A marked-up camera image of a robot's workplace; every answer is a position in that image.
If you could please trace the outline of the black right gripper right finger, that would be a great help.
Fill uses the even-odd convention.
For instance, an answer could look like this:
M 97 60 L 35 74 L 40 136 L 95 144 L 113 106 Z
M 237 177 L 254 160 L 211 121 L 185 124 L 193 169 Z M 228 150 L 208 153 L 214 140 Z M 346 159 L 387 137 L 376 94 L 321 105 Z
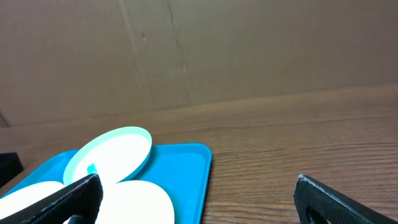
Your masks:
M 294 204 L 304 224 L 397 224 L 339 191 L 300 174 L 294 190 Z

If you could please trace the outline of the white plate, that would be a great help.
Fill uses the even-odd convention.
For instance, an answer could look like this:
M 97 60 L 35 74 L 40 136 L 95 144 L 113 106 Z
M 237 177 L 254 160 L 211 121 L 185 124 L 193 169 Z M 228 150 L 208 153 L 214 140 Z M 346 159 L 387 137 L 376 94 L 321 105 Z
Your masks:
M 106 186 L 96 224 L 174 224 L 175 212 L 167 192 L 144 180 Z

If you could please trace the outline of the light blue plate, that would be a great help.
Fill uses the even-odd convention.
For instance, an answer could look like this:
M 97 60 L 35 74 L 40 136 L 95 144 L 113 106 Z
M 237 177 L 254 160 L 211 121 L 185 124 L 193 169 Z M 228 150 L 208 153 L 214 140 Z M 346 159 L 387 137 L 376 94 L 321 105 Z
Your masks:
M 149 160 L 152 136 L 137 126 L 108 131 L 84 145 L 70 159 L 63 183 L 70 185 L 89 175 L 98 174 L 104 186 L 133 178 Z

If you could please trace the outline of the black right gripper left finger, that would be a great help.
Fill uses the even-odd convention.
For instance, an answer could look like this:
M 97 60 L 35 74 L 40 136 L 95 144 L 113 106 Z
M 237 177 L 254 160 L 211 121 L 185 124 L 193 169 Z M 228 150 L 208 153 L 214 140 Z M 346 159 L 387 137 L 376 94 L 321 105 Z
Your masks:
M 86 177 L 9 215 L 1 224 L 94 224 L 103 199 L 98 174 Z

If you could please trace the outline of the yellow-green plate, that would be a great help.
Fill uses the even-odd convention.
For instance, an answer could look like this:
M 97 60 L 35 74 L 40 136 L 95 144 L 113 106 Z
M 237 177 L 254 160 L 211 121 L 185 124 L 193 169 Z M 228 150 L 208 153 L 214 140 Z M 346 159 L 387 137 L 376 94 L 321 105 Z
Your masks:
M 56 181 L 45 181 L 29 185 L 1 198 L 1 219 L 61 190 L 65 186 Z

